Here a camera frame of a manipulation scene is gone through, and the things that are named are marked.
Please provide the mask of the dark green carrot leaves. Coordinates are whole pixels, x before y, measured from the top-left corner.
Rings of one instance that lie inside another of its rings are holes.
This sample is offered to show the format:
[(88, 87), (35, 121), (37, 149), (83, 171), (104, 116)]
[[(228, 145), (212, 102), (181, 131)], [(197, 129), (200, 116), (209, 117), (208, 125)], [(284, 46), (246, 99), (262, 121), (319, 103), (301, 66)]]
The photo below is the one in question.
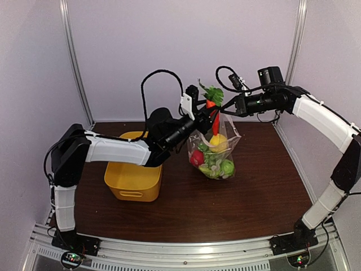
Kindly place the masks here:
[(222, 89), (217, 88), (213, 85), (211, 85), (210, 87), (206, 87), (201, 83), (200, 79), (198, 79), (198, 85), (203, 89), (203, 91), (205, 91), (203, 96), (207, 100), (213, 102), (218, 107), (222, 105), (224, 99), (224, 93)]

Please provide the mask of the yellow toy lemon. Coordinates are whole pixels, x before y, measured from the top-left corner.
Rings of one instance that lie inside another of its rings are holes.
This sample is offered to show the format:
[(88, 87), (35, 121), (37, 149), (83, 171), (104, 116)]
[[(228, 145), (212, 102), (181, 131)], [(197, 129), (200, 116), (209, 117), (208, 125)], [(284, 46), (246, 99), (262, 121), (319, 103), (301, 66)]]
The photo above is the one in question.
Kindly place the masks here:
[(209, 141), (211, 144), (210, 150), (211, 152), (222, 152), (228, 148), (228, 139), (226, 136), (222, 134), (213, 135)]

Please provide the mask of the clear zip top bag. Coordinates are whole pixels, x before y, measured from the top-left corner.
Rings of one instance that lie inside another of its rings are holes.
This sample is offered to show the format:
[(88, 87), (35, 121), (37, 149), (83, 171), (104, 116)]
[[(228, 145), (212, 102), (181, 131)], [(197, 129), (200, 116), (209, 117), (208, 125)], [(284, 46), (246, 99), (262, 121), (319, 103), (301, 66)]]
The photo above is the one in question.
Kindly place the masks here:
[(205, 135), (193, 132), (187, 140), (190, 164), (213, 180), (226, 180), (235, 175), (232, 153), (241, 139), (232, 118), (219, 113), (217, 126)]

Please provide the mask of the red toy apple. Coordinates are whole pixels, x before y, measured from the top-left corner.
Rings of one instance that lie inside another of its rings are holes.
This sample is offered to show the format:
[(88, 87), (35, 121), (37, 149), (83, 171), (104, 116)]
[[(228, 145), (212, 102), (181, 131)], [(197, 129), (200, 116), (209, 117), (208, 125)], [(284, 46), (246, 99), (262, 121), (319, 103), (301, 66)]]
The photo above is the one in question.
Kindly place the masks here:
[(190, 163), (195, 166), (199, 167), (200, 165), (204, 164), (204, 154), (200, 150), (195, 150), (190, 157)]

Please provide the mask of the green toy cabbage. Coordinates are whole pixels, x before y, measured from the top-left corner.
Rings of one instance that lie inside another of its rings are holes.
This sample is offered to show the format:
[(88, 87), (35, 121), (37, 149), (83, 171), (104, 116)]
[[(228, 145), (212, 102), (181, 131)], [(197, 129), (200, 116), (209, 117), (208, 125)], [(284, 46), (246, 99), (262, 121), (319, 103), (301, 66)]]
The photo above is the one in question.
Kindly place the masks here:
[(228, 178), (228, 177), (231, 177), (234, 174), (235, 165), (234, 165), (234, 162), (232, 160), (224, 159), (221, 162), (220, 167), (221, 167), (220, 176), (222, 178)]

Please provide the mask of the light green toy lettuce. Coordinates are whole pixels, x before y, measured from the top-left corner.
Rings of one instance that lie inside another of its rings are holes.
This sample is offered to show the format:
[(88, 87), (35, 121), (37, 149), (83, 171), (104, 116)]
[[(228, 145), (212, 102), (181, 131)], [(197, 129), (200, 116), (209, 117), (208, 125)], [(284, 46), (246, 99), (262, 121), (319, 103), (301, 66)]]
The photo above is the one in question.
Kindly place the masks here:
[(221, 175), (222, 156), (216, 153), (204, 153), (204, 163), (198, 169), (211, 179), (218, 179)]

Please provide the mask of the orange toy carrot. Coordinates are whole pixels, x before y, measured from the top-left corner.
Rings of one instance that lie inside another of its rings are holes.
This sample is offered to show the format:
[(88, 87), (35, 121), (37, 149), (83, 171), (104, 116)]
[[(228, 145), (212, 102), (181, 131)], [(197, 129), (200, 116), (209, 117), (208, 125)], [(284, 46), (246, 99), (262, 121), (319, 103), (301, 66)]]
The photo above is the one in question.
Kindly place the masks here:
[[(206, 107), (212, 108), (216, 106), (216, 103), (211, 100), (206, 100)], [(212, 132), (214, 136), (217, 136), (219, 134), (219, 125), (220, 125), (220, 114), (217, 110), (214, 110), (211, 114), (211, 117), (214, 117), (214, 121), (212, 124)]]

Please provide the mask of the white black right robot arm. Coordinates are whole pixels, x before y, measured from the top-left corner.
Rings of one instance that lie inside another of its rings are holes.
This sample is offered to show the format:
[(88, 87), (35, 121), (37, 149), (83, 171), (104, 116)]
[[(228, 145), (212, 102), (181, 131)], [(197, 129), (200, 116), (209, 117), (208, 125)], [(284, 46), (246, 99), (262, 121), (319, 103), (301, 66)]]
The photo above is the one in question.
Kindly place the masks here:
[(310, 241), (315, 229), (338, 210), (360, 180), (360, 128), (309, 91), (288, 85), (279, 67), (258, 70), (260, 86), (254, 89), (246, 86), (232, 68), (225, 69), (230, 72), (232, 87), (229, 90), (236, 96), (222, 106), (223, 110), (234, 105), (233, 115), (239, 117), (272, 110), (286, 112), (315, 129), (311, 139), (306, 139), (306, 133), (301, 132), (299, 144), (305, 146), (310, 155), (314, 154), (316, 157), (311, 161), (325, 165), (331, 176), (318, 199), (294, 225), (289, 244), (299, 250)]

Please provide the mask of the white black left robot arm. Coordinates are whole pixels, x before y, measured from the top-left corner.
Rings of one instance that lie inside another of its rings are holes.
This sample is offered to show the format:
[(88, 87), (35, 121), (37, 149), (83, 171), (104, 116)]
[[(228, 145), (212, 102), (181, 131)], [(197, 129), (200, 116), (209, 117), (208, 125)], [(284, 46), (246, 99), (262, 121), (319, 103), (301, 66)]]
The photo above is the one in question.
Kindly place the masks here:
[(74, 219), (75, 191), (85, 163), (94, 161), (121, 162), (147, 168), (160, 166), (182, 141), (196, 130), (207, 133), (211, 129), (216, 107), (207, 108), (206, 101), (198, 101), (198, 88), (186, 89), (181, 108), (186, 113), (180, 119), (172, 117), (168, 108), (154, 110), (146, 120), (147, 134), (136, 139), (123, 139), (85, 130), (73, 124), (49, 150), (51, 173), (47, 176), (52, 189), (59, 241), (70, 251), (81, 246)]

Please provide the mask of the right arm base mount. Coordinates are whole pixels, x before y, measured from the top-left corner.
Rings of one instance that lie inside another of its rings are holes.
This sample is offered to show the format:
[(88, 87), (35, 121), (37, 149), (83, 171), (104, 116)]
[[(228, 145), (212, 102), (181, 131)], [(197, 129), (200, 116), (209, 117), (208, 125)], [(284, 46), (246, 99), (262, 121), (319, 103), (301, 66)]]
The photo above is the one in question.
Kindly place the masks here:
[(305, 250), (317, 244), (315, 230), (295, 230), (293, 233), (275, 235), (270, 239), (270, 247), (274, 255)]

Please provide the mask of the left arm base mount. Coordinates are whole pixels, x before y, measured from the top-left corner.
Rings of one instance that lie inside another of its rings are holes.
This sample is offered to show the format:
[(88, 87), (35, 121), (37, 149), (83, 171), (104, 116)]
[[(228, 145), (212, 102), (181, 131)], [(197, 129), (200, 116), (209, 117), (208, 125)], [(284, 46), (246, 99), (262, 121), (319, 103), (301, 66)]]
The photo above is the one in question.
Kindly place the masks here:
[(56, 231), (51, 245), (81, 255), (97, 256), (100, 239), (77, 234), (75, 230)]

